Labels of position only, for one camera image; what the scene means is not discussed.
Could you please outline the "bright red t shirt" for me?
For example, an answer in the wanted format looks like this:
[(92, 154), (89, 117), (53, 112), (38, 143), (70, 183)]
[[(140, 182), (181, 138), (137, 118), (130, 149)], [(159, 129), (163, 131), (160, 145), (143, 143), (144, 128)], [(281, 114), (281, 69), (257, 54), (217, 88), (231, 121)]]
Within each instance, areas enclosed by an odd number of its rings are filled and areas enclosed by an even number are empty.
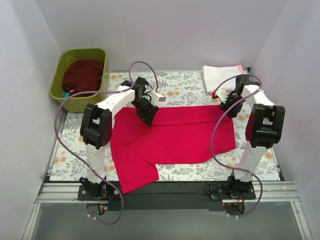
[(236, 147), (234, 124), (217, 105), (162, 107), (147, 126), (134, 108), (115, 115), (110, 149), (122, 193), (159, 179), (156, 165), (198, 164)]

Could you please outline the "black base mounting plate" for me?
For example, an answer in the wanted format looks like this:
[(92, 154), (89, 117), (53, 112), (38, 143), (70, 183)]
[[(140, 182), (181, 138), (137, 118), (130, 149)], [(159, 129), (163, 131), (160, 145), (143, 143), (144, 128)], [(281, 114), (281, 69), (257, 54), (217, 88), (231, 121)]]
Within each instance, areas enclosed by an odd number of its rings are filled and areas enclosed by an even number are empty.
[(109, 211), (124, 210), (191, 210), (223, 211), (224, 202), (232, 210), (244, 212), (244, 203), (255, 200), (253, 187), (247, 192), (231, 191), (226, 181), (156, 181), (122, 196), (118, 181), (99, 187), (80, 185), (77, 200), (103, 204)]

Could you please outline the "dark maroon t shirt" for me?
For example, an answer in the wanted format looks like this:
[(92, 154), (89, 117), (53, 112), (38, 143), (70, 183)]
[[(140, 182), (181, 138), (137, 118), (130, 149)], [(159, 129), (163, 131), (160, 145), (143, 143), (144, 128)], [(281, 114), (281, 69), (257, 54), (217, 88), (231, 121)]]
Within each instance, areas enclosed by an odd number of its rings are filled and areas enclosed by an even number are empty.
[(76, 60), (65, 71), (62, 89), (70, 96), (80, 92), (98, 91), (101, 88), (104, 66), (95, 59)]

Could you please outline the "aluminium frame rail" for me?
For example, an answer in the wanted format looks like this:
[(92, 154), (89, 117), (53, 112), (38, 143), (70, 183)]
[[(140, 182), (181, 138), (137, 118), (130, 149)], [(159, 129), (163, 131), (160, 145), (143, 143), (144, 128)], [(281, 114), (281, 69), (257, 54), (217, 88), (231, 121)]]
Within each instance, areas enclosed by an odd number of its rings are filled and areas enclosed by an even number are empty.
[[(44, 183), (37, 203), (72, 203), (77, 200), (80, 184), (76, 182)], [(264, 181), (261, 202), (299, 202), (300, 197), (292, 181)]]

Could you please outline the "teal cloth in bin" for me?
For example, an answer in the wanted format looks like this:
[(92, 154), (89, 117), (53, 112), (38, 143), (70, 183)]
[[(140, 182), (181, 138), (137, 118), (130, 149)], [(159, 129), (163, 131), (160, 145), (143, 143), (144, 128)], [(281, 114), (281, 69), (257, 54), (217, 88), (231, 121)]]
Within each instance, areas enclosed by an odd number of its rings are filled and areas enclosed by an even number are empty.
[(63, 93), (63, 98), (68, 98), (70, 96), (70, 93), (69, 92), (64, 92)]

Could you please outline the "olive green plastic bin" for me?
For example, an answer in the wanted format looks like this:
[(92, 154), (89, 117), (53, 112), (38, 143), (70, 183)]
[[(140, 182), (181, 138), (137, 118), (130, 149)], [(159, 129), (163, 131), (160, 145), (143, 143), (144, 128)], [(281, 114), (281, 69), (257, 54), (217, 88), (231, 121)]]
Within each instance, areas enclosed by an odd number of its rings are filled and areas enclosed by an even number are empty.
[[(109, 83), (109, 66), (107, 52), (102, 48), (79, 48), (64, 52), (58, 61), (55, 74), (50, 86), (50, 96), (60, 104), (66, 99), (62, 88), (63, 76), (67, 69), (77, 60), (96, 60), (103, 65), (103, 73), (99, 90), (106, 91)], [(90, 96), (73, 97), (63, 105), (69, 113), (82, 113), (87, 104), (97, 104), (106, 98), (105, 93), (95, 93)]]

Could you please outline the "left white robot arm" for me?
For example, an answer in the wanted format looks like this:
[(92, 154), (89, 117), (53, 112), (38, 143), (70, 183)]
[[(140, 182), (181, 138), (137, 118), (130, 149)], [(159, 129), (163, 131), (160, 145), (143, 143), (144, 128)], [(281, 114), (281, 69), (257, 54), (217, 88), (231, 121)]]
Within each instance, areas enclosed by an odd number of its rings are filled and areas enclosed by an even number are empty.
[(116, 114), (128, 104), (132, 104), (137, 116), (150, 127), (159, 110), (156, 104), (166, 100), (157, 90), (148, 92), (149, 86), (148, 81), (142, 77), (138, 77), (135, 82), (126, 80), (105, 100), (96, 104), (90, 103), (84, 109), (80, 135), (85, 144), (86, 163), (89, 167), (86, 177), (81, 177), (79, 181), (85, 192), (95, 200), (103, 199), (107, 193), (106, 184), (103, 183), (106, 179), (105, 150), (112, 138)]

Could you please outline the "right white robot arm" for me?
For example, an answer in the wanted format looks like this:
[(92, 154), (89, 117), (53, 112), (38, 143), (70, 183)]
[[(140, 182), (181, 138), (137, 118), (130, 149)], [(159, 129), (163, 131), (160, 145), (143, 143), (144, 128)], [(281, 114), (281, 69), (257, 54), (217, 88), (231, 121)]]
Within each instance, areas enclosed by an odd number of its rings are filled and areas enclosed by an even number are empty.
[(227, 195), (237, 199), (253, 191), (252, 173), (255, 172), (263, 155), (277, 144), (282, 136), (286, 110), (275, 105), (262, 90), (259, 80), (251, 80), (250, 74), (239, 74), (228, 78), (223, 83), (235, 80), (234, 90), (227, 92), (219, 84), (212, 94), (221, 100), (219, 108), (228, 118), (235, 118), (246, 102), (251, 113), (245, 129), (246, 145), (239, 166), (228, 177)]

